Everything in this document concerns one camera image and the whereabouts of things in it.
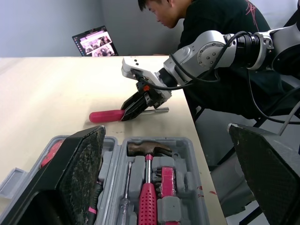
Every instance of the screwdriver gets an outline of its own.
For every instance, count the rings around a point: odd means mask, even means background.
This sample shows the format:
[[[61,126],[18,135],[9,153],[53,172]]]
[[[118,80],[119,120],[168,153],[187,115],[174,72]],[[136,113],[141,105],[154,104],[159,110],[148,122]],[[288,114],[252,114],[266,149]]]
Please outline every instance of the screwdriver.
[[[168,112],[169,108],[158,108],[153,110],[145,110],[142,113],[163,113]],[[125,110],[109,110],[101,112],[92,112],[89,116],[89,119],[92,123],[107,123],[120,121],[124,116]]]
[[[157,202],[154,185],[151,183],[152,159],[151,154],[147,154],[145,168],[145,183],[142,186],[139,201],[138,225],[157,225]]]
[[[117,225],[128,225],[129,222],[129,215],[128,215],[128,208],[130,204],[130,200],[128,199],[128,189],[129,189],[129,179],[131,173],[131,165],[132,163],[128,163],[128,171],[126,177],[126,184],[125,184],[125,191],[124,196],[120,201],[120,211],[118,214]]]
[[[102,191],[103,191],[103,184],[96,183],[93,194],[91,196],[90,207],[87,216],[88,221],[86,223],[87,225],[93,225],[96,221],[98,198]]]

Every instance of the hammer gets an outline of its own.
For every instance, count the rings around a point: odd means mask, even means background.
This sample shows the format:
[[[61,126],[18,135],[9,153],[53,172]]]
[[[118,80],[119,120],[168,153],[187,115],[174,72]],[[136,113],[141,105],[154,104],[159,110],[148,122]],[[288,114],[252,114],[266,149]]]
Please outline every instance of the hammer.
[[[138,145],[135,143],[128,144],[128,155],[132,156],[135,154],[146,155],[146,171],[145,178],[146,182],[142,186],[142,191],[139,201],[139,222],[138,225],[148,224],[157,225],[157,202],[154,185],[151,183],[151,167],[154,153],[165,154],[172,156],[171,149],[163,144],[156,142],[143,142]]]
[[[152,156],[155,154],[172,156],[172,150],[168,146],[157,142],[143,142],[142,144],[129,143],[127,152],[128,156],[146,156],[148,154],[151,154]]]

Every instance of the black shirt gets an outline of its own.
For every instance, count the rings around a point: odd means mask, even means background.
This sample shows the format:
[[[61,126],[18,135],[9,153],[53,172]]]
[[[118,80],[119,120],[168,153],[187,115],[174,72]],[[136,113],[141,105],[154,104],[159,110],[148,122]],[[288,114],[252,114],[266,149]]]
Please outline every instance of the black shirt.
[[[193,43],[200,34],[208,30],[217,30],[222,34],[270,30],[263,15],[248,0],[195,0],[187,8],[183,26],[178,48]],[[257,111],[250,102],[248,92],[244,91],[248,90],[246,72],[245,68],[219,68],[218,73],[222,80],[220,84],[199,83],[191,90],[202,97],[205,108],[255,118],[258,116]],[[250,74],[251,81],[254,83],[254,95],[260,108],[268,108],[284,93],[279,74],[273,71],[250,72]]]

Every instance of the small screwdriver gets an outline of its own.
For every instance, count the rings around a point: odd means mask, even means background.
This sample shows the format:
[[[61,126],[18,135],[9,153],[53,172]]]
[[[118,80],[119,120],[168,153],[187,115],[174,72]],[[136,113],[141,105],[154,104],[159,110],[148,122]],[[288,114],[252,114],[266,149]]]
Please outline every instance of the small screwdriver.
[[[94,187],[94,192],[91,196],[90,201],[90,207],[88,210],[88,221],[87,225],[94,225],[96,218],[97,218],[97,204],[98,204],[98,198],[101,192],[103,191],[103,184],[102,183],[96,183]]]
[[[128,163],[128,171],[127,171],[127,177],[126,177],[124,196],[120,201],[120,211],[119,211],[119,214],[118,214],[117,225],[128,225],[128,223],[129,223],[128,208],[129,208],[130,200],[128,199],[128,189],[129,189],[129,179],[130,179],[130,173],[131,173],[131,165],[132,165],[132,162],[129,162]]]
[[[169,108],[158,108],[153,110],[145,110],[142,113],[163,113],[168,112]],[[89,116],[89,119],[92,123],[107,123],[120,121],[124,116],[125,110],[109,110],[101,112],[92,112]]]

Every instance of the pink screwdriver handle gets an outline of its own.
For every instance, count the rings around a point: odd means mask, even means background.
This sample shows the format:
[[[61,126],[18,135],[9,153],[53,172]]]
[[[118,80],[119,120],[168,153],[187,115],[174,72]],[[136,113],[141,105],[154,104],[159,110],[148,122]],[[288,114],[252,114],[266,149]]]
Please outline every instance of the pink screwdriver handle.
[[[145,183],[142,186],[139,203],[139,225],[157,225],[157,204],[154,185]]]
[[[89,119],[92,123],[107,123],[120,121],[124,116],[125,110],[109,110],[102,112],[92,112]]]

